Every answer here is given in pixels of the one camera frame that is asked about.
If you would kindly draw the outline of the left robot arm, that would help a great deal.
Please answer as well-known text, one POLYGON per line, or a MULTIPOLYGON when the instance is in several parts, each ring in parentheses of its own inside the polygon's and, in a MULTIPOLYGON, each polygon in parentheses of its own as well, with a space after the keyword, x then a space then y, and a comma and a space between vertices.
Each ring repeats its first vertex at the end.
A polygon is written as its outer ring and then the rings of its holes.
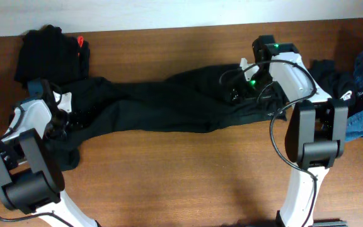
POLYGON ((49 149, 49 139, 66 137, 71 93, 46 79, 27 82, 30 96, 14 107, 8 130, 0 137, 0 200, 22 217, 15 223, 40 218, 50 226, 99 227, 65 190, 62 171, 49 149))

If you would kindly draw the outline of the black trousers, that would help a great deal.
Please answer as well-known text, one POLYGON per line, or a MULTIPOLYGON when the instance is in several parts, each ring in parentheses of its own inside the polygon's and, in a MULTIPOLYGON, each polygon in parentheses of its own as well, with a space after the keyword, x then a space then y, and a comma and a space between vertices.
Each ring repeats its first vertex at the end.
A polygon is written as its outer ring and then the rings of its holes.
POLYGON ((208 133, 234 125, 270 120, 287 103, 282 88, 269 83, 250 93, 242 81, 231 91, 226 81, 238 64, 206 66, 163 81, 114 83, 103 77, 62 87, 70 92, 72 112, 63 137, 46 147, 62 171, 76 168, 78 148, 92 137, 117 131, 208 133))

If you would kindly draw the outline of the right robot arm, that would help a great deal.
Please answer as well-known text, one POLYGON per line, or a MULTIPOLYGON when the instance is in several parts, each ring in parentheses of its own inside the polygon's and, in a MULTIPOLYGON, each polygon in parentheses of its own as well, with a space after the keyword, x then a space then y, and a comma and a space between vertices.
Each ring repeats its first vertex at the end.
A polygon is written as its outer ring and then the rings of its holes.
POLYGON ((274 124, 289 108, 292 116, 285 135, 286 154, 279 158, 290 166, 287 195, 273 221, 263 226, 347 226, 341 219, 313 217, 321 184, 345 146, 348 107, 334 99, 310 75, 292 43, 278 43, 273 35, 260 35, 252 43, 255 61, 242 59, 240 72, 228 85, 244 82, 248 94, 261 98, 277 84, 288 102, 271 119, 269 135, 273 147, 274 124))

